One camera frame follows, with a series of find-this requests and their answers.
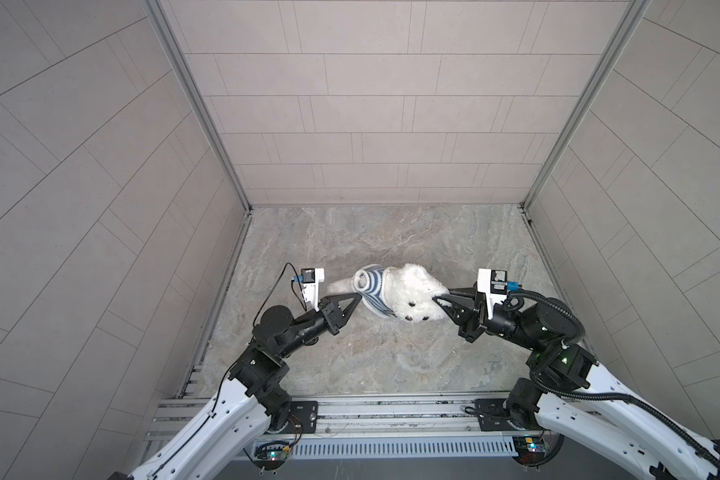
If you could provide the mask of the blue white striped sweater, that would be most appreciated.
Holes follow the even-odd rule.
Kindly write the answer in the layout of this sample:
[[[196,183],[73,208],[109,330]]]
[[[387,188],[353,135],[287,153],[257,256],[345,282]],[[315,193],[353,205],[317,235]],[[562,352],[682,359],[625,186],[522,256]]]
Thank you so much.
[[[395,313],[384,299],[384,279],[386,268],[378,265],[367,265],[352,277],[351,285],[355,293],[362,297],[363,304],[375,315],[382,318],[394,318]]]

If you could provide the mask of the white teddy bear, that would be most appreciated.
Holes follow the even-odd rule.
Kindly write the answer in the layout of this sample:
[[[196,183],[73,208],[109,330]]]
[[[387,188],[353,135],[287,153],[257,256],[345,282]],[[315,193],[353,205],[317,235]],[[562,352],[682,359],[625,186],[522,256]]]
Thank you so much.
[[[449,290],[423,266],[407,263],[401,267],[385,267],[384,299],[395,313],[394,318],[408,323],[446,320],[447,315],[433,297]],[[352,277],[329,285],[329,295],[355,293]]]

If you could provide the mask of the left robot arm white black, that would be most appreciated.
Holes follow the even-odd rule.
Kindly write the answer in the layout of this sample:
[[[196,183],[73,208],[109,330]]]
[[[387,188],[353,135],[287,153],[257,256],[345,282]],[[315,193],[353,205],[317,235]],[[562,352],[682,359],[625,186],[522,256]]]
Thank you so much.
[[[211,400],[133,472],[115,472],[110,477],[214,478],[244,447],[287,422],[292,397],[280,386],[289,371],[285,359],[313,345],[326,332],[338,334],[361,301],[358,293],[326,296],[299,317],[285,306],[268,308]]]

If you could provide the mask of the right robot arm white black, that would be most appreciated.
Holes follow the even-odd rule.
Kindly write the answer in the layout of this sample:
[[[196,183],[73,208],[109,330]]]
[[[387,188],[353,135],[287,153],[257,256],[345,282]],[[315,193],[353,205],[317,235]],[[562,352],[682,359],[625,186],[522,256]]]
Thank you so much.
[[[619,380],[581,345],[584,326],[561,300],[523,289],[494,300],[475,287],[434,300],[467,341],[486,334],[529,350],[529,374],[503,406],[514,427],[575,440],[641,479],[720,479],[720,439],[682,426]]]

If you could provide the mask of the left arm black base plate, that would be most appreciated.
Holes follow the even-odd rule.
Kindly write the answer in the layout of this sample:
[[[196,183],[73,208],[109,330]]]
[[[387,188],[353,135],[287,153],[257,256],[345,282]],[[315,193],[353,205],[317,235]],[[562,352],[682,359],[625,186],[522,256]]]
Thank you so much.
[[[317,401],[292,401],[288,410],[280,409],[271,419],[267,430],[272,435],[313,434],[318,418]]]

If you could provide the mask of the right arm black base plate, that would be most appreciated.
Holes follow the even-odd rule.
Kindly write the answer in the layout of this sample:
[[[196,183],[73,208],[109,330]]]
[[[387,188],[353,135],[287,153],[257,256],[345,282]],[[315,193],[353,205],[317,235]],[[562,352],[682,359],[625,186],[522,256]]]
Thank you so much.
[[[531,407],[506,399],[477,399],[472,405],[473,416],[478,419],[482,431],[542,431]]]

